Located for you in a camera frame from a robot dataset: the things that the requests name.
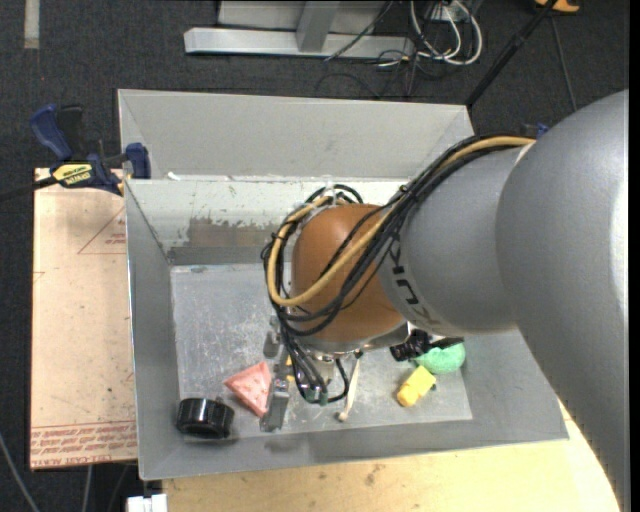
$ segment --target tan cable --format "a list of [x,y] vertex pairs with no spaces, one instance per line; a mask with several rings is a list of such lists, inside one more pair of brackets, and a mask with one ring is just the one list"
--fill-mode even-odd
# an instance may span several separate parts
[[[456,160],[473,153],[474,151],[481,151],[483,149],[492,148],[495,146],[526,146],[527,144],[531,144],[535,142],[535,139],[530,139],[528,137],[512,137],[512,136],[498,136],[492,137],[490,139],[481,140],[478,142],[474,142],[469,146],[461,149],[457,153],[454,153],[449,158],[447,158],[437,170],[442,169],[443,167],[455,162]],[[346,263],[355,255],[358,251],[360,251],[363,247],[365,247],[371,239],[376,235],[386,218],[393,211],[393,207],[389,209],[389,211],[374,225],[372,226],[363,236],[360,238],[351,248],[346,251],[340,258],[335,262],[335,264],[324,274],[318,281],[316,281],[311,287],[302,292],[295,297],[285,298],[281,297],[278,289],[275,284],[275,273],[276,273],[276,260],[277,255],[280,252],[280,247],[282,246],[282,239],[289,233],[292,225],[290,222],[295,222],[296,220],[301,219],[305,215],[307,215],[311,210],[321,206],[329,199],[328,196],[324,196],[322,198],[316,199],[309,206],[299,210],[295,214],[290,217],[287,217],[285,220],[285,225],[280,229],[278,235],[274,241],[273,248],[271,249],[271,254],[269,257],[269,261],[267,264],[267,288],[269,290],[269,296],[271,300],[276,304],[284,307],[294,307],[303,304],[313,297],[315,297],[318,293],[324,290],[327,285],[331,282],[333,277],[346,265]]]
[[450,163],[455,162],[459,158],[473,153],[474,151],[481,151],[483,149],[493,148],[496,146],[526,146],[527,144],[531,144],[535,141],[535,139],[530,139],[529,137],[513,137],[508,135],[480,140],[478,142],[474,142],[473,144],[469,144],[467,147],[451,155],[444,162],[442,162],[439,168],[445,167]]

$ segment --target yellow object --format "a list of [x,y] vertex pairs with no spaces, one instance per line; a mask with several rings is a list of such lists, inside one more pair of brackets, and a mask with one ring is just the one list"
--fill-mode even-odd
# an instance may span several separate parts
[[88,180],[91,178],[91,164],[73,163],[61,165],[53,171],[53,177],[58,181],[64,181],[66,185]]
[[418,366],[398,391],[397,399],[403,407],[415,405],[436,383],[436,378],[423,366]]
[[[547,0],[536,0],[536,3],[543,7],[547,3]],[[559,0],[556,5],[553,6],[554,11],[574,13],[580,9],[579,5],[572,5],[567,0]]]

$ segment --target black connector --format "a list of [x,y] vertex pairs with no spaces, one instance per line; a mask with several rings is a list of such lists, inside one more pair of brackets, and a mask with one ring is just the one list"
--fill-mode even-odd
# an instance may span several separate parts
[[413,329],[400,345],[389,347],[391,355],[396,361],[415,359],[429,351],[431,336],[426,331]]

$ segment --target cable bundle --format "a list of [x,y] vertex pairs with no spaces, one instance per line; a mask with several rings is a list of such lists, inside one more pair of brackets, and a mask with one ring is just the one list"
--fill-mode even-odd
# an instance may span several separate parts
[[[481,156],[502,149],[524,146],[532,142],[534,142],[534,139],[496,134],[473,136],[451,147],[411,182],[403,185],[387,204],[367,213],[342,242],[317,281],[295,297],[291,297],[284,286],[284,249],[287,241],[313,211],[317,208],[336,204],[338,201],[345,201],[347,196],[344,194],[342,197],[323,195],[326,190],[321,189],[308,198],[303,206],[285,218],[277,232],[272,235],[272,240],[263,249],[262,259],[269,299],[280,321],[282,340],[291,355],[296,383],[303,397],[312,403],[320,404],[336,401],[346,396],[349,382],[340,360],[336,359],[336,364],[344,379],[345,390],[337,397],[328,398],[326,383],[314,367],[309,354],[298,343],[297,338],[312,336],[320,332],[335,319],[340,311],[357,300],[371,280],[371,278],[368,278],[362,282],[367,270],[377,261],[376,268],[372,274],[375,275],[389,253],[393,240],[398,238],[406,219],[414,208],[425,201],[440,183],[457,169]],[[352,194],[355,192],[344,185],[336,185],[335,188],[350,191]],[[357,193],[354,197],[357,197],[358,201],[361,202],[361,198]],[[349,247],[362,225],[375,215],[380,217],[378,221],[362,234],[357,242]],[[335,278],[338,272],[345,267],[347,262],[352,261],[358,254],[360,256],[355,265],[347,274],[339,292],[332,300],[317,311],[307,311],[301,307],[309,299],[321,292]],[[345,304],[347,296],[358,286],[360,288],[355,298]],[[299,327],[301,323],[314,320],[320,321],[313,327]],[[310,387],[320,392],[319,399],[307,398],[300,382],[301,375],[307,378]]]

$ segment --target yellow block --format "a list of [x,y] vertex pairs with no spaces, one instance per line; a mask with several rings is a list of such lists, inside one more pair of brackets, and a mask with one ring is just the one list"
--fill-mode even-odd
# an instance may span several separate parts
[[418,366],[398,391],[397,399],[403,407],[415,405],[436,383],[436,378],[423,366]]

